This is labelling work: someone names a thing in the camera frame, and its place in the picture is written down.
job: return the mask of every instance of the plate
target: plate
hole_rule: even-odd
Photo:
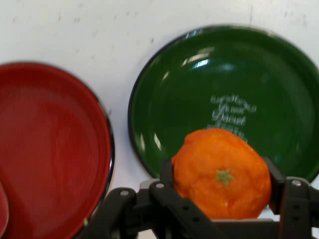
[[[71,238],[104,198],[114,165],[101,103],[74,76],[37,63],[0,66],[4,239]]]
[[[287,176],[311,181],[319,170],[319,72],[271,32],[197,29],[146,64],[132,90],[128,124],[153,177],[187,134],[217,127],[270,157]]]

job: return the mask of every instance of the screw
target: screw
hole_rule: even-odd
[[[300,187],[300,186],[301,186],[301,182],[300,182],[299,180],[293,180],[293,181],[291,182],[291,184],[292,184],[293,186],[296,186],[296,187]]]
[[[128,191],[124,190],[120,193],[121,196],[127,196],[129,194]]]
[[[163,187],[164,187],[164,184],[163,184],[163,183],[157,183],[157,184],[156,184],[156,187],[157,187],[157,188],[163,188]]]

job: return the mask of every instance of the plate rim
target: plate rim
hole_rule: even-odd
[[[139,151],[139,148],[136,144],[136,141],[134,140],[134,130],[133,130],[133,124],[132,124],[132,106],[133,106],[133,100],[134,100],[134,96],[135,96],[135,92],[137,90],[137,87],[139,86],[139,82],[141,80],[141,78],[143,77],[144,73],[146,72],[146,70],[149,68],[149,66],[153,63],[153,61],[160,55],[162,54],[165,50],[167,50],[168,48],[170,48],[172,45],[174,45],[175,43],[177,43],[178,41],[182,40],[183,38],[185,38],[188,34],[191,34],[195,31],[209,31],[209,30],[223,30],[223,29],[236,29],[236,30],[245,30],[245,31],[250,31],[250,32],[256,32],[256,33],[260,33],[262,35],[264,35],[264,37],[268,37],[272,40],[275,41],[279,41],[281,43],[286,44],[288,47],[290,47],[290,50],[296,51],[299,53],[299,57],[301,57],[301,60],[304,61],[308,66],[309,69],[312,69],[312,72],[317,72],[317,76],[319,77],[319,69],[318,67],[315,65],[315,63],[313,62],[313,60],[303,51],[301,50],[299,47],[297,47],[296,45],[294,45],[292,42],[290,42],[289,40],[285,39],[284,37],[280,36],[279,34],[271,31],[271,30],[267,30],[261,27],[255,27],[255,26],[251,26],[251,25],[244,25],[244,24],[214,24],[214,25],[206,25],[203,27],[197,27],[197,28],[193,28],[183,34],[180,34],[179,36],[173,38],[172,40],[170,40],[168,43],[166,43],[163,47],[161,47],[158,51],[155,52],[155,54],[153,54],[153,56],[147,61],[147,63],[144,65],[144,67],[142,68],[142,70],[140,71],[134,85],[131,91],[131,95],[130,95],[130,100],[129,100],[129,105],[128,105],[128,131],[129,131],[129,138],[130,138],[130,143],[131,146],[134,150],[135,155],[137,156],[139,162],[142,164],[142,166],[144,167],[144,169],[153,177],[156,178],[158,177],[157,173],[154,172],[154,170],[152,170],[152,168],[147,164],[147,161],[144,159],[144,157],[142,156],[142,154]],[[317,172],[310,177],[310,183],[313,182],[315,180],[315,178],[319,175],[319,169],[317,170]]]
[[[22,60],[22,61],[8,61],[5,63],[1,63],[0,64],[0,70],[2,67],[5,66],[18,66],[18,65],[30,65],[30,66],[39,66],[39,67],[45,67],[45,68],[50,68],[51,70],[57,70],[57,71],[61,71],[66,73],[67,75],[71,76],[72,78],[76,79],[80,84],[82,84],[94,97],[94,99],[96,100],[96,103],[98,105],[98,107],[100,108],[100,110],[102,111],[104,120],[106,121],[108,130],[109,130],[109,139],[110,139],[110,164],[109,164],[109,172],[108,172],[108,176],[106,179],[106,182],[104,183],[104,189],[102,191],[102,194],[99,198],[98,203],[95,205],[93,211],[91,212],[89,218],[87,218],[88,222],[90,222],[92,216],[96,213],[97,210],[99,210],[103,200],[106,197],[106,194],[108,192],[108,189],[110,187],[111,184],[111,180],[112,180],[112,176],[113,176],[113,171],[114,171],[114,164],[115,164],[115,143],[114,143],[114,134],[113,134],[113,128],[111,125],[111,121],[109,119],[109,116],[107,114],[106,108],[104,107],[102,101],[98,98],[97,94],[95,93],[95,91],[93,91],[93,89],[91,87],[88,86],[88,84],[86,84],[80,77],[78,77],[77,75],[75,75],[74,73],[71,73],[70,71],[66,70],[63,67],[57,66],[55,64],[52,63],[47,63],[44,61],[32,61],[32,60]],[[79,227],[79,228],[72,228],[70,229],[70,232],[68,233],[68,237],[71,238],[76,238],[78,235],[81,234],[81,232],[84,229],[84,224]]]

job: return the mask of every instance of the white table surface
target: white table surface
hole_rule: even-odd
[[[319,66],[318,13],[319,0],[0,0],[0,64],[49,63],[87,83],[113,126],[111,189],[138,190],[150,176],[130,146],[127,109],[139,72],[159,48],[194,28],[236,23],[283,36]],[[318,177],[313,184],[319,188]]]

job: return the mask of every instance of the red plate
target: red plate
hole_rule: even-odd
[[[0,66],[3,238],[74,236],[105,196],[113,165],[109,121],[83,83],[47,65]]]

